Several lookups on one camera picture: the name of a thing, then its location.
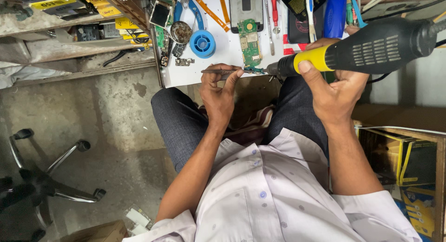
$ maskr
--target smartphone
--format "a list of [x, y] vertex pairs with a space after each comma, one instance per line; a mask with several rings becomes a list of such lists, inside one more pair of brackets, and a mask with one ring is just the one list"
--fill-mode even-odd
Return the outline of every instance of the smartphone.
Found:
[[231, 32], [238, 34], [237, 23], [247, 19], [256, 21], [257, 32], [263, 30], [263, 0], [229, 0]]

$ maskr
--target man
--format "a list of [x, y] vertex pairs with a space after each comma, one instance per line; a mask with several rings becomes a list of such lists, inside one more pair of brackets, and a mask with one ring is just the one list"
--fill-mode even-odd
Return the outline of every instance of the man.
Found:
[[[217, 87], [220, 75], [203, 74], [200, 95], [209, 120], [175, 88], [153, 97], [178, 176], [151, 231], [126, 242], [421, 241], [377, 180], [354, 132], [351, 112], [368, 75], [337, 70], [338, 81], [327, 84], [310, 62], [298, 68], [302, 76], [285, 80], [259, 146], [222, 141], [242, 70], [223, 88]], [[328, 155], [333, 195], [327, 193]]]

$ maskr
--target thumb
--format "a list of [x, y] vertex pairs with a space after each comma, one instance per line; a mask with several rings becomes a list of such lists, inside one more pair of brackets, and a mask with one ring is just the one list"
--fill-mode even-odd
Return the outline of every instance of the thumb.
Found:
[[309, 61], [298, 64], [299, 73], [308, 84], [313, 96], [324, 95], [330, 90], [330, 85], [324, 80], [319, 70]]
[[240, 76], [242, 76], [244, 73], [245, 71], [243, 70], [237, 70], [234, 71], [232, 74], [230, 74], [226, 79], [226, 83], [223, 86], [223, 90], [233, 95], [236, 83], [239, 80]]

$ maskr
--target shirt pocket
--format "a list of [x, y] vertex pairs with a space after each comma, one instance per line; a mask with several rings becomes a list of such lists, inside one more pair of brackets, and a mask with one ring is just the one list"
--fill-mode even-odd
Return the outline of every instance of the shirt pocket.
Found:
[[253, 241], [243, 189], [223, 197], [205, 211], [195, 241]]

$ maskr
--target black tool handle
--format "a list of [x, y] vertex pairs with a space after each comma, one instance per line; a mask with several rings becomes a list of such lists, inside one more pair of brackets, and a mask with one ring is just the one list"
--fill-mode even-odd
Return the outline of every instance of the black tool handle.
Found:
[[437, 35], [429, 34], [430, 20], [390, 17], [376, 20], [355, 34], [328, 47], [325, 62], [333, 70], [366, 74], [393, 72], [435, 48]]

